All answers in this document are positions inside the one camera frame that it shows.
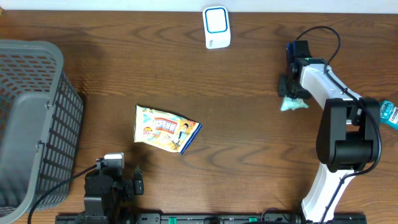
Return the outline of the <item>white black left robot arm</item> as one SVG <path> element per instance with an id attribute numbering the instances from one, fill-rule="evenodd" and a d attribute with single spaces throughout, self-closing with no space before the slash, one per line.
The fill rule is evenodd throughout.
<path id="1" fill-rule="evenodd" d="M 103 167 L 85 177 L 85 211 L 79 223 L 135 223 L 136 216 L 130 208 L 138 195 L 144 194 L 143 174 L 139 166 L 130 179 L 123 179 L 120 167 Z"/>

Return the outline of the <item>white barcode scanner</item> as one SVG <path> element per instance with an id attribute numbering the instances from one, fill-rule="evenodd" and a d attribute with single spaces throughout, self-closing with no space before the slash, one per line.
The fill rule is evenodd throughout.
<path id="1" fill-rule="evenodd" d="M 224 6 L 210 6 L 202 12 L 207 49 L 226 48 L 231 43 L 229 14 Z"/>

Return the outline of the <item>grey plastic shopping basket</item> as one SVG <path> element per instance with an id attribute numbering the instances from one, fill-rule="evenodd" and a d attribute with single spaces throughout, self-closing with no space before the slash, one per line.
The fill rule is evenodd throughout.
<path id="1" fill-rule="evenodd" d="M 1 41 L 2 223 L 68 196 L 84 107 L 63 66 L 50 42 Z"/>

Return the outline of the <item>green wet wipes pack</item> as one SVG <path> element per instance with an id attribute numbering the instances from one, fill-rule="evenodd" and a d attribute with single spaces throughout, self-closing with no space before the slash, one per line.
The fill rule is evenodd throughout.
<path id="1" fill-rule="evenodd" d="M 306 102 L 304 102 L 303 99 L 301 98 L 290 98 L 288 96 L 285 96 L 282 100 L 282 104 L 280 107 L 281 111 L 288 111 L 288 110 L 296 110 L 300 108 L 308 108 L 308 105 Z"/>

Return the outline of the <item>yellow snack bag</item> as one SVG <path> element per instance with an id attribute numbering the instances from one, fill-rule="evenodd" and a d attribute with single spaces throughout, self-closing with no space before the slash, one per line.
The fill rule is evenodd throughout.
<path id="1" fill-rule="evenodd" d="M 137 105 L 134 142 L 183 154 L 191 145 L 202 124 L 182 116 Z"/>

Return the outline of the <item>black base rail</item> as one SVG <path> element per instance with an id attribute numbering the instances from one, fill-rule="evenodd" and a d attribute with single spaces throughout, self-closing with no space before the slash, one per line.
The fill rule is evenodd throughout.
<path id="1" fill-rule="evenodd" d="M 119 224 L 240 224 L 240 223 L 296 223 L 303 224 L 300 215 L 281 212 L 266 212 L 263 215 L 161 215 L 159 213 L 124 214 L 114 220 L 106 217 L 78 215 L 58 215 L 56 224 L 89 224 L 89 223 L 119 223 Z"/>

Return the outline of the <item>blue mouthwash bottle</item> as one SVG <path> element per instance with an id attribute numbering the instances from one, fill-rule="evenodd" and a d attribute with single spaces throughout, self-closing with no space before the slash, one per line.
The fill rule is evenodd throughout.
<path id="1" fill-rule="evenodd" d="M 391 101 L 384 100 L 380 107 L 380 121 L 393 129 L 397 130 L 398 108 Z"/>

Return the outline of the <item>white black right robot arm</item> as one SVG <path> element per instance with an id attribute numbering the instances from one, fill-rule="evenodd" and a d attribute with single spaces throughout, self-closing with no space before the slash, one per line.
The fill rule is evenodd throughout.
<path id="1" fill-rule="evenodd" d="M 316 141 L 320 165 L 300 203 L 300 223 L 333 223 L 335 208 L 348 184 L 373 170 L 381 158 L 379 102 L 351 91 L 328 62 L 311 56 L 306 40 L 287 44 L 287 73 L 279 96 L 314 98 L 323 110 Z"/>

